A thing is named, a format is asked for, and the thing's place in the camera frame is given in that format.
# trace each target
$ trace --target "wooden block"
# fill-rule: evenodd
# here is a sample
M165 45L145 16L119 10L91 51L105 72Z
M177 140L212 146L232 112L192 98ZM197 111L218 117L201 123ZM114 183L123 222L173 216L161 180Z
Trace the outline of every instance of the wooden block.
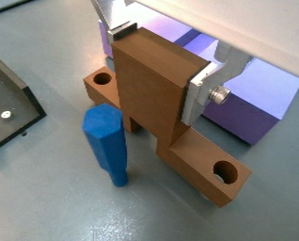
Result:
M103 67L85 78L90 98L97 104L110 104L121 108L117 74Z
M158 155L209 199L224 207L229 204L252 173L209 139L193 128L170 149L158 147Z
M113 46L122 109L173 143L189 128L181 122L188 81L209 62L145 28Z
M182 123L188 84L209 62L145 28L113 47L126 129L134 132L142 126L158 137L163 161L222 207L236 198L250 170ZM99 73L87 77L97 88L90 88L90 96L114 99L114 87L103 86L109 93L91 84Z

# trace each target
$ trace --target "metal clamp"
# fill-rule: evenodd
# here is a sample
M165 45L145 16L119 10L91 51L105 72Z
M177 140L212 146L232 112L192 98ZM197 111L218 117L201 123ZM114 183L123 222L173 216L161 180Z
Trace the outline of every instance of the metal clamp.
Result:
M182 113L182 121L186 125L194 123L210 101L217 104L225 103L230 90L224 87L224 83L245 71L253 59L252 55L224 42L220 42L216 56L225 63L221 65L210 63L190 80Z
M127 17L127 7L125 0L91 0L97 9L101 21L107 31L109 43L125 38L138 29L138 24L133 23Z

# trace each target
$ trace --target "metal plate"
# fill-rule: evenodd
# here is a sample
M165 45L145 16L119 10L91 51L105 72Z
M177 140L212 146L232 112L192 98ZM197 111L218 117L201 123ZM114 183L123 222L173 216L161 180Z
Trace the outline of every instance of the metal plate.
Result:
M0 146L45 116L30 87L0 60Z

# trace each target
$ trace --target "metal bracket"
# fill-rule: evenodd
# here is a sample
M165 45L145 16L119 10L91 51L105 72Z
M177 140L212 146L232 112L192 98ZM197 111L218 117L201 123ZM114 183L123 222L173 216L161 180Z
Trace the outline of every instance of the metal bracket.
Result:
M107 31L109 43L126 37L138 29L138 24L129 21L125 0L91 0L101 21Z
M45 116L30 87L0 60L0 146Z
M210 101L217 104L225 103L230 90L222 84L245 71L253 59L253 56L224 42L220 42L216 57L225 63L221 65L212 63L190 80L182 113L186 125L194 123Z

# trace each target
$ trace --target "purple box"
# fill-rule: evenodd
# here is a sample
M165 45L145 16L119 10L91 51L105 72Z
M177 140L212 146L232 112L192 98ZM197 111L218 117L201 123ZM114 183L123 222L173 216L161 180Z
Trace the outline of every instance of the purple box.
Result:
M197 53L200 50L194 46L202 46L208 41L210 37L206 35L196 38L190 51ZM214 41L200 54L216 63L217 44ZM299 89L299 78L256 58L245 72L225 86L232 90L229 100L224 105L210 103L204 115L254 145L285 117Z

